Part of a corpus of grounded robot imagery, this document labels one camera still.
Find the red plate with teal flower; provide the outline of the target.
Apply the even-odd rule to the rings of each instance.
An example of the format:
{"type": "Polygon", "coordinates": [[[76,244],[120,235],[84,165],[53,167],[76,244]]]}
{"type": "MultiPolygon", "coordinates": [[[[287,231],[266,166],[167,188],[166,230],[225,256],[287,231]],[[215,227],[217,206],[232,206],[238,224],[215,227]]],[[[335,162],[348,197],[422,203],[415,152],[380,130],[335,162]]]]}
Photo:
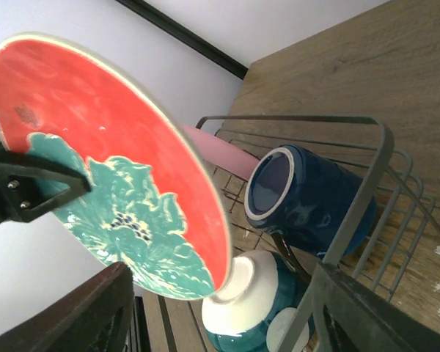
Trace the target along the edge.
{"type": "Polygon", "coordinates": [[[63,164],[90,192],[55,217],[99,261],[184,301],[226,283],[230,226],[194,143],[136,79],[82,45],[41,33],[0,43],[0,139],[63,164]]]}

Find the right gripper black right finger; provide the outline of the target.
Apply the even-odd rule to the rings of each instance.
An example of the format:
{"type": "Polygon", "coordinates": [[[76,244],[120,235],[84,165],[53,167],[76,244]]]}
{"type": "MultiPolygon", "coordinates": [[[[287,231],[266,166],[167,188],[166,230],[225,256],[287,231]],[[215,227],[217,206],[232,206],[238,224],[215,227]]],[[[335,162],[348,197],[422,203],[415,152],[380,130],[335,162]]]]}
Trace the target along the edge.
{"type": "Polygon", "coordinates": [[[331,264],[311,281],[319,351],[440,351],[440,334],[331,264]]]}

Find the cream upturned bowl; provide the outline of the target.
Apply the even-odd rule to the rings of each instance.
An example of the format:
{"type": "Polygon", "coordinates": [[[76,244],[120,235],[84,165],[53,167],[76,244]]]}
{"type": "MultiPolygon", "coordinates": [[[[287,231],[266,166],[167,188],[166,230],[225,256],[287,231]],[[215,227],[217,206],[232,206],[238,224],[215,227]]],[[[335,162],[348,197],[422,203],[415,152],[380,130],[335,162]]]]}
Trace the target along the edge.
{"type": "Polygon", "coordinates": [[[276,252],[233,258],[230,277],[202,301],[202,323],[217,351],[277,351],[308,284],[276,252]]]}

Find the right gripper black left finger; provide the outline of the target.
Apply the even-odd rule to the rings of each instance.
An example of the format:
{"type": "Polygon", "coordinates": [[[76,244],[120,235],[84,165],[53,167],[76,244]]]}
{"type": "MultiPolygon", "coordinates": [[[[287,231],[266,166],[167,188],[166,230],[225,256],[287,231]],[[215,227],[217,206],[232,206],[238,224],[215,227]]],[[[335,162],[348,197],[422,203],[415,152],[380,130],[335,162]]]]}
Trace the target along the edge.
{"type": "Polygon", "coordinates": [[[133,301],[130,268],[113,263],[0,335],[0,351],[123,351],[133,301]]]}

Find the pink plastic bear plate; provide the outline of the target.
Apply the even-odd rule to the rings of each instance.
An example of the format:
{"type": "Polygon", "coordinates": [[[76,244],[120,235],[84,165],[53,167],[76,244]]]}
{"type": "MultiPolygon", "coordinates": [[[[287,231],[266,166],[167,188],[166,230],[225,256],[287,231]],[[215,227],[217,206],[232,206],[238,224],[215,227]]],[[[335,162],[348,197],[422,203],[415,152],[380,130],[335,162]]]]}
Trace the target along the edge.
{"type": "Polygon", "coordinates": [[[190,125],[183,125],[183,130],[207,162],[243,180],[249,180],[259,163],[255,156],[212,134],[190,125]]]}

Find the dark blue mug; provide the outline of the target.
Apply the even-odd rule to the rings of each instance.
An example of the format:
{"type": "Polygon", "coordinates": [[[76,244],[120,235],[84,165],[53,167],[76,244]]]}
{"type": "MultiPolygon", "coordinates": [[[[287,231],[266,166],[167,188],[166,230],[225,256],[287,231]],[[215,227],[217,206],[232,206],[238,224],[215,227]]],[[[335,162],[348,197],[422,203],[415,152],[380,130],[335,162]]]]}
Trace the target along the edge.
{"type": "Polygon", "coordinates": [[[327,158],[284,144],[254,168],[244,197],[246,219],[322,260],[362,182],[327,158]]]}

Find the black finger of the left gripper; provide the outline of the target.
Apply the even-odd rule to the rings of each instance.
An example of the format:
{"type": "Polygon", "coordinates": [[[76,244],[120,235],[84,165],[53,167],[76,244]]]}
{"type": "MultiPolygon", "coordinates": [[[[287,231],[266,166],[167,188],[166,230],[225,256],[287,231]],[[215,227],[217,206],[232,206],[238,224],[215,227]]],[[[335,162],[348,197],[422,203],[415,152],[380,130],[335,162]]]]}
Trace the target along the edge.
{"type": "Polygon", "coordinates": [[[0,224],[29,223],[90,191],[88,179],[68,166],[0,150],[0,224]]]}

